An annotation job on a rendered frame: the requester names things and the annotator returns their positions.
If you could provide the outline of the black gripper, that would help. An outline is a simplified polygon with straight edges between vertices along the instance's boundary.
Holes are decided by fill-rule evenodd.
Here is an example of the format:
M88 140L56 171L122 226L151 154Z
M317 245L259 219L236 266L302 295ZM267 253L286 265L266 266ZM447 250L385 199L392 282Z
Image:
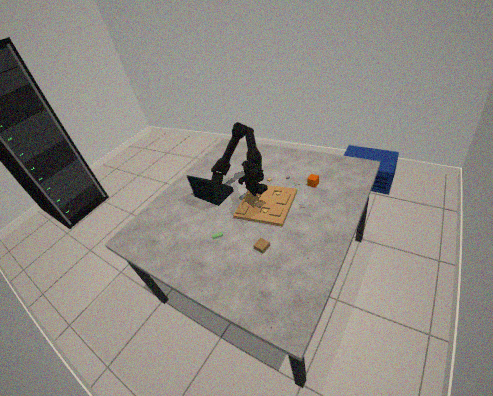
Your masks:
M243 184L243 182L245 182L245 185L246 185L246 188L254 195L256 196L256 194L262 194L264 193L266 190L268 190L268 187L267 185L265 184L259 184L258 182L256 182L255 180L253 180L251 177L246 177L245 175L242 176L239 180L238 180L239 184Z

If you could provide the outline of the orange cube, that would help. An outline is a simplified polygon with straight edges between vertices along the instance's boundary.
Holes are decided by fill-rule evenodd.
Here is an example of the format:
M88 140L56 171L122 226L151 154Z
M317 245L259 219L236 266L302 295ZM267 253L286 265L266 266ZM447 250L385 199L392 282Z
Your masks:
M319 183L319 175L310 174L307 178L307 186L316 187Z

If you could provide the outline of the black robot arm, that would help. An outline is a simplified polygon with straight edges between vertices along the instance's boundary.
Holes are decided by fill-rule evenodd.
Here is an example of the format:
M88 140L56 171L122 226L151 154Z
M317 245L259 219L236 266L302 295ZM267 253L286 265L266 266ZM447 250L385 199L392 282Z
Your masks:
M231 166L230 158L239 140L244 136L246 137L248 147L248 151L246 153L248 162L244 161L241 164L243 166L245 176L251 177L258 183L263 180L264 170L262 170L262 156L256 146L254 130L250 127L247 127L246 125L237 122L233 125L232 138L230 139L223 156L218 159L216 164L211 168L211 172L213 172L213 175L210 182L223 185L223 175L226 176Z

